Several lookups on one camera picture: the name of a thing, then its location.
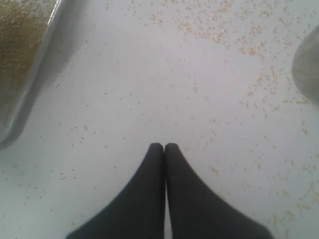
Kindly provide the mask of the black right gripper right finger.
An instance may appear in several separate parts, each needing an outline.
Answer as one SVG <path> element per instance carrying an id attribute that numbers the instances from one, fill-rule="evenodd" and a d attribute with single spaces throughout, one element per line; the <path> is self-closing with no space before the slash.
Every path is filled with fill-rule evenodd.
<path id="1" fill-rule="evenodd" d="M 166 182 L 175 239 L 250 239 L 251 220 L 221 200 L 194 172 L 179 146 L 165 146 Z"/>

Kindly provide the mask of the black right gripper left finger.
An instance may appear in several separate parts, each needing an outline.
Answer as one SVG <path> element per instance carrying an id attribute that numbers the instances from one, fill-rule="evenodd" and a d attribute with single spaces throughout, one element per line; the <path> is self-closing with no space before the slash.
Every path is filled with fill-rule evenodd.
<path id="1" fill-rule="evenodd" d="M 95 217 L 69 239 L 162 239 L 165 217 L 163 146 L 152 143 L 134 176 Z"/>

